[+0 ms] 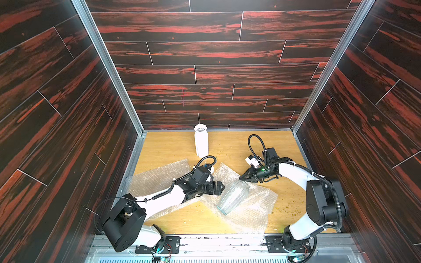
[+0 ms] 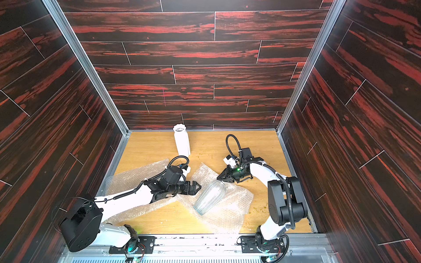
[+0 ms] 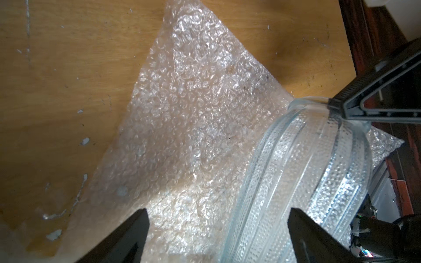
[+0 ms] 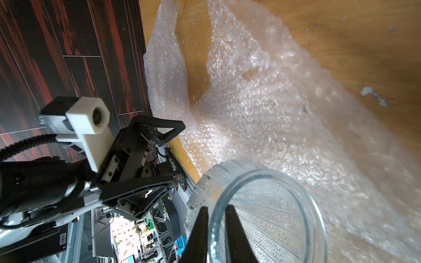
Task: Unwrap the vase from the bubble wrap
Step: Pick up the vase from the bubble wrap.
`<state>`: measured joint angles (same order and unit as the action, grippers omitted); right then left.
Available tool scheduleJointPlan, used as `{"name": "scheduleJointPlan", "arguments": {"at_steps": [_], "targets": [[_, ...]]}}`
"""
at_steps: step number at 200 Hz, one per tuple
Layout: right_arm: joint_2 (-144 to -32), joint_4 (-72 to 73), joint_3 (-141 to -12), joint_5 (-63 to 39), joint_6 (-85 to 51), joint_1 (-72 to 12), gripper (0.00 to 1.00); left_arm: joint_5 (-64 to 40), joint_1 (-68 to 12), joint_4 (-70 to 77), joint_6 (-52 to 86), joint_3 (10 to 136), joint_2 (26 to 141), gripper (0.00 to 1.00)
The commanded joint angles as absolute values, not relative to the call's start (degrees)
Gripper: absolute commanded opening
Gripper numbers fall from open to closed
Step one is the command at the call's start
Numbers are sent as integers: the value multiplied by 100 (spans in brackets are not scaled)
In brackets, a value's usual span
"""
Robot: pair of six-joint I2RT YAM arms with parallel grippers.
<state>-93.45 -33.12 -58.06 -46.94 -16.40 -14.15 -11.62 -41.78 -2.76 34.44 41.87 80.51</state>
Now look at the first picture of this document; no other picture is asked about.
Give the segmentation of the white ceramic ribbed vase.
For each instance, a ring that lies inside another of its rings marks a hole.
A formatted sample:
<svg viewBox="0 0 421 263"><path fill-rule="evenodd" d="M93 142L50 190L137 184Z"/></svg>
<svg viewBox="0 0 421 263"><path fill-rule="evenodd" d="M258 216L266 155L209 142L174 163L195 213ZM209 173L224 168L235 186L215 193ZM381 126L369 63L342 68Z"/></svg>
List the white ceramic ribbed vase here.
<svg viewBox="0 0 421 263"><path fill-rule="evenodd" d="M199 158L203 158L209 151L207 127L205 124L197 124L194 131L196 154Z"/></svg>

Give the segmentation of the clear glass dotted vase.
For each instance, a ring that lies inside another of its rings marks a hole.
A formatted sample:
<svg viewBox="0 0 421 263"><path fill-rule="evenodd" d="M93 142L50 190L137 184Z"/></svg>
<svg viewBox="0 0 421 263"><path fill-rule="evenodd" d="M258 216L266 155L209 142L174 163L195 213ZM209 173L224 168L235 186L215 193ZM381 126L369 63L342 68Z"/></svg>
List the clear glass dotted vase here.
<svg viewBox="0 0 421 263"><path fill-rule="evenodd" d="M236 180L224 190L217 208L222 214L228 215L248 197L249 193L249 184L243 180Z"/></svg>

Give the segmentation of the bubble wrap sheet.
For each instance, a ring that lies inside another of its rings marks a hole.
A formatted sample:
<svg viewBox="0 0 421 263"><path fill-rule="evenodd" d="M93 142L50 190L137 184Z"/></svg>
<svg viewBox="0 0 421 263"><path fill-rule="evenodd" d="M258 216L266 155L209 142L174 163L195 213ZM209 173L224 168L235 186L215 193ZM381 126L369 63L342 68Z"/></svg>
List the bubble wrap sheet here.
<svg viewBox="0 0 421 263"><path fill-rule="evenodd" d="M224 196L204 195L167 208L147 222L157 223L170 233L263 234L277 197L274 191L249 183L247 197L228 214L218 207Z"/></svg>
<svg viewBox="0 0 421 263"><path fill-rule="evenodd" d="M128 192L134 196L147 196L170 188L172 181L191 171L187 158L162 167L134 175Z"/></svg>

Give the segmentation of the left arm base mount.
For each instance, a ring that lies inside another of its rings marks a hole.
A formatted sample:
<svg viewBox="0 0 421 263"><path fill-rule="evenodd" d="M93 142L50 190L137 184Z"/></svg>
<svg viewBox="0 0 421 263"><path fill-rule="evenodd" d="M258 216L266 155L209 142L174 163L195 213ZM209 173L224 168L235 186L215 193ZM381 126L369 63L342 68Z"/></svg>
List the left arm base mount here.
<svg viewBox="0 0 421 263"><path fill-rule="evenodd" d="M178 254L180 236L167 235L157 225L143 226L138 238L133 243L136 254Z"/></svg>

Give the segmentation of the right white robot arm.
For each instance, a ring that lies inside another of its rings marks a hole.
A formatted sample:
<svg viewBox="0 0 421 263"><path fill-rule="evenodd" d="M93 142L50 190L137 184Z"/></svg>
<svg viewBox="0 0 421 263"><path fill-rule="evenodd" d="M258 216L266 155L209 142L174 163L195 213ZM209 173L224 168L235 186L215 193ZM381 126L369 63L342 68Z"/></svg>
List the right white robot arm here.
<svg viewBox="0 0 421 263"><path fill-rule="evenodd" d="M339 180L328 179L288 157L280 158L274 148L266 149L262 154L262 158L251 154L245 159L251 167L240 180L267 183L285 177L306 192L306 213L284 229L282 245L286 250L297 250L326 229L342 228L348 205Z"/></svg>

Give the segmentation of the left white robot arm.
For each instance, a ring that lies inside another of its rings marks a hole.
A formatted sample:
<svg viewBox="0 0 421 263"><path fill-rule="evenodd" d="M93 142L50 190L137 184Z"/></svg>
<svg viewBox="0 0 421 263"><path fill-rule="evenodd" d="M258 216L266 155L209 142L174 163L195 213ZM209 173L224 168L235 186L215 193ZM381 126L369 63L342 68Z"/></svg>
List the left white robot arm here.
<svg viewBox="0 0 421 263"><path fill-rule="evenodd" d="M174 179L171 186L155 194L120 197L100 227L114 248L120 253L129 247L145 247L153 253L164 251L166 234L157 225L144 226L153 215L203 195L220 196L225 186L213 180L209 164L196 166L191 172Z"/></svg>

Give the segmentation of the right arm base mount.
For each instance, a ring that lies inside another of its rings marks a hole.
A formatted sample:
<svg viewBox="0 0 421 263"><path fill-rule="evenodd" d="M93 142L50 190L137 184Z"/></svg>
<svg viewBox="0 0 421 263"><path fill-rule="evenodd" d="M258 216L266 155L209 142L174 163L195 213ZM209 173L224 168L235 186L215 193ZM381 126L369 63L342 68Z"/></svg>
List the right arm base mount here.
<svg viewBox="0 0 421 263"><path fill-rule="evenodd" d="M285 227L281 235L265 236L263 244L266 245L269 253L309 254L312 252L309 239L296 240L290 231L290 226Z"/></svg>

